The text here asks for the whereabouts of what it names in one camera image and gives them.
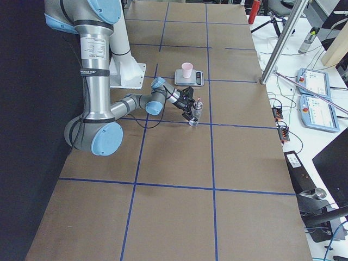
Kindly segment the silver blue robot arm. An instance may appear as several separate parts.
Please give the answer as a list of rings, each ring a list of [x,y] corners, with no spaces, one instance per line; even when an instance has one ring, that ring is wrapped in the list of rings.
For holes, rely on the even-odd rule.
[[[128,94],[111,103],[111,88],[142,86],[145,64],[131,54],[121,1],[46,1],[46,23],[52,29],[80,37],[84,109],[65,127],[65,140],[81,151],[109,156],[121,145],[118,119],[137,109],[158,115],[167,103],[194,120],[193,89],[177,90],[157,77],[148,95]]]

